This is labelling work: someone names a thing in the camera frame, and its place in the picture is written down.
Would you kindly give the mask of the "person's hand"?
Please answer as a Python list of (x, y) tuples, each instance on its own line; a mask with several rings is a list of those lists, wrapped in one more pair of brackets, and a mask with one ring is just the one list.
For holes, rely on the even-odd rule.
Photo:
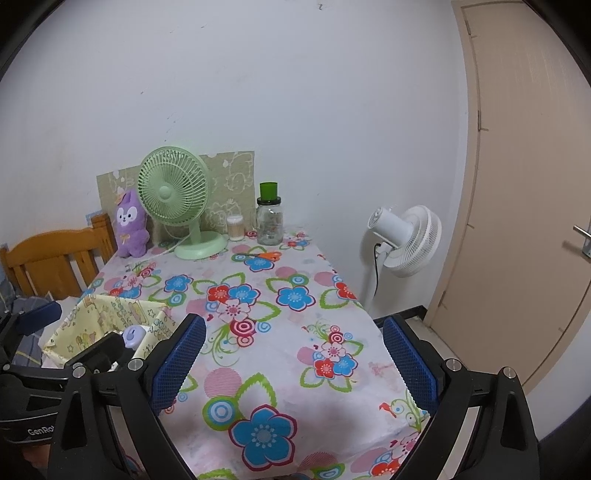
[(50, 445), (31, 445), (22, 449), (23, 456), (44, 477), (47, 477)]

